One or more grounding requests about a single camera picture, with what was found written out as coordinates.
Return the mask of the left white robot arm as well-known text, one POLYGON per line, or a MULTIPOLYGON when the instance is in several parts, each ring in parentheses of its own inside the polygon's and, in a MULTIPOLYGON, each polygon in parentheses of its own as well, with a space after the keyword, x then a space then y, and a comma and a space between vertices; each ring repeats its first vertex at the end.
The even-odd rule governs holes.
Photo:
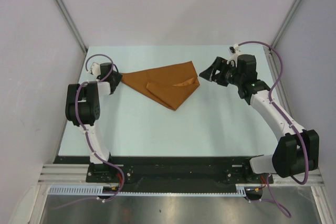
POLYGON ((85 136, 90 151, 90 163, 101 165, 98 176, 103 181, 110 182, 115 178, 116 169, 106 164, 110 152, 103 144, 98 127, 100 98, 115 92, 122 74, 113 63, 96 62, 91 65, 89 73, 96 77, 96 81, 68 85, 65 115, 85 136))

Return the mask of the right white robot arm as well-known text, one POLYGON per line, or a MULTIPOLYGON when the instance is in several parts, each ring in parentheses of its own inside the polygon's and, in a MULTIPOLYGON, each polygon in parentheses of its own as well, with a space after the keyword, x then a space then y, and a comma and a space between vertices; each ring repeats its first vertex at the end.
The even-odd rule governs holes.
POLYGON ((234 85, 238 94, 252 106, 273 131, 278 144, 272 155, 250 159, 242 169, 243 179, 254 183, 261 174, 277 174, 282 178, 297 174, 308 175, 318 168, 319 136, 315 130, 306 130, 270 97, 270 87, 258 79, 257 63, 253 55, 239 55, 226 60, 217 57, 199 77, 221 86, 234 85))

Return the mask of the orange cloth napkin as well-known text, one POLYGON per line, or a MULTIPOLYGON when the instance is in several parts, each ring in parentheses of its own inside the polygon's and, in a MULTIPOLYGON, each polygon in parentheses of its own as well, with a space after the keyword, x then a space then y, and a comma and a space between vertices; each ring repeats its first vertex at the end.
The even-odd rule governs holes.
POLYGON ((124 73, 122 83, 163 105, 177 110, 200 86, 191 61, 124 73))

